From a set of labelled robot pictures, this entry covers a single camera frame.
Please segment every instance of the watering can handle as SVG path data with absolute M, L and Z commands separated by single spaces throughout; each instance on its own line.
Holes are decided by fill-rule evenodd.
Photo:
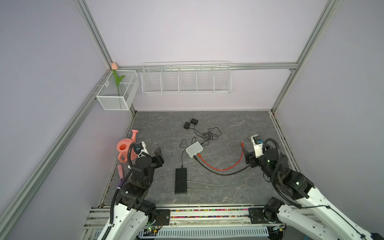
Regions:
M 126 163 L 126 162 L 127 162 L 127 159 L 122 160 L 122 159 L 121 159 L 121 156 L 122 156 L 122 152 L 119 152 L 118 160 L 119 160 L 120 162 L 122 162 L 122 163 Z

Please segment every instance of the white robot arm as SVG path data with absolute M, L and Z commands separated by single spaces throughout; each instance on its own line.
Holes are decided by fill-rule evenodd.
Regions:
M 289 224 L 315 240 L 371 240 L 371 234 L 355 224 L 344 215 L 318 188 L 303 174 L 288 167 L 287 157 L 279 150 L 274 139 L 264 141 L 260 135 L 251 136 L 253 152 L 245 149 L 246 162 L 251 167 L 259 166 L 265 175 L 271 179 L 272 185 L 280 196 L 297 208 L 310 208 L 314 214 L 325 224 L 318 223 L 297 213 L 284 202 L 272 198 L 265 205 L 266 218 L 271 221 L 278 218 L 281 222 Z M 299 204 L 292 202 L 285 195 L 290 196 Z
M 138 155 L 135 165 L 130 160 L 131 151 Z M 148 222 L 154 222 L 156 205 L 144 200 L 153 182 L 155 169 L 164 163 L 160 148 L 154 153 L 154 157 L 148 154 L 144 142 L 133 142 L 129 147 L 127 159 L 130 171 L 116 189 L 111 203 L 111 216 L 98 240 L 135 239 Z M 130 182 L 124 184 L 131 174 Z

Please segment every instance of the gray stone surface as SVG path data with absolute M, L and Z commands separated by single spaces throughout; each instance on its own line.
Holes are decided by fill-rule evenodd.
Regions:
M 207 132 L 208 128 L 219 127 L 222 135 L 218 140 L 209 141 L 201 152 L 203 159 L 218 169 L 228 168 L 234 165 L 241 157 L 241 142 L 247 149 L 252 150 L 252 144 L 248 138 L 254 134 L 261 134 L 264 139 L 271 137 L 277 140 L 281 146 L 280 139 L 273 126 L 267 111 L 199 111 L 199 112 L 138 112 L 132 129 L 139 130 L 137 142 L 144 141 L 148 152 L 153 155 L 157 147 L 161 147 L 165 163 L 155 170 L 154 181 L 149 189 L 146 200 L 156 204 L 265 204 L 269 198 L 278 197 L 272 185 L 263 179 L 262 171 L 249 168 L 242 173 L 231 176 L 219 176 L 203 168 L 195 159 L 190 158 L 185 152 L 183 155 L 184 167 L 187 168 L 187 179 L 212 184 L 223 184 L 230 182 L 239 174 L 242 174 L 232 184 L 225 186 L 212 186 L 200 183 L 188 182 L 188 188 L 199 189 L 222 189 L 232 186 L 250 173 L 236 186 L 217 191 L 202 191 L 188 189 L 187 194 L 175 195 L 175 169 L 181 167 L 181 154 L 183 149 L 179 148 L 183 139 L 188 145 L 195 137 L 192 129 L 184 129 L 185 121 L 196 118 L 199 123 L 196 130 Z M 221 171 L 230 173 L 240 170 L 246 166 L 245 158 L 232 169 Z M 124 173 L 128 170 L 124 164 Z M 116 170 L 108 192 L 105 204 L 109 205 L 115 187 L 119 183 L 119 174 Z

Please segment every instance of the white wire shelf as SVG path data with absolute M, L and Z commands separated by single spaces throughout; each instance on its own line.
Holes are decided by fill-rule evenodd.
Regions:
M 230 64 L 189 64 L 164 67 L 144 66 L 141 75 L 145 94 L 229 93 L 232 88 Z
M 116 70 L 116 73 L 118 77 L 125 75 L 119 87 L 111 72 L 96 97 L 104 110 L 129 110 L 140 85 L 137 73 L 133 70 Z

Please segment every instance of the black mounting plate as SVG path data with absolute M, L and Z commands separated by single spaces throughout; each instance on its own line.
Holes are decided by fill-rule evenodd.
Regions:
M 170 220 L 170 209 L 156 209 L 156 217 L 155 217 L 155 223 L 154 226 L 161 226 L 161 218 L 164 220 L 163 226 L 169 225 Z
M 250 207 L 250 208 L 248 208 L 248 211 L 249 211 L 248 217 L 251 219 L 252 224 L 270 223 L 267 220 L 265 220 L 263 210 L 264 210 L 264 208 L 262 208 L 262 207 Z

